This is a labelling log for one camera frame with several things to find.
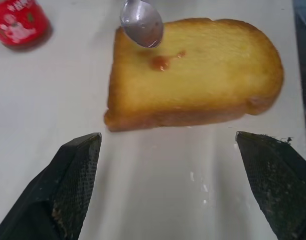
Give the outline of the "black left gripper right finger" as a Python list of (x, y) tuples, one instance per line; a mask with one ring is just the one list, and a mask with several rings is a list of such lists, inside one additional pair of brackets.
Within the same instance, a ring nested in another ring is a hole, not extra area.
[(280, 240), (306, 240), (306, 160), (264, 134), (235, 136), (252, 193)]

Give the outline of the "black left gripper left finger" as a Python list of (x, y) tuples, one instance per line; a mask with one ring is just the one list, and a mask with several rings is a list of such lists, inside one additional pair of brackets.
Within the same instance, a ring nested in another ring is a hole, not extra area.
[(102, 136), (62, 145), (0, 224), (0, 240), (76, 240), (90, 204)]

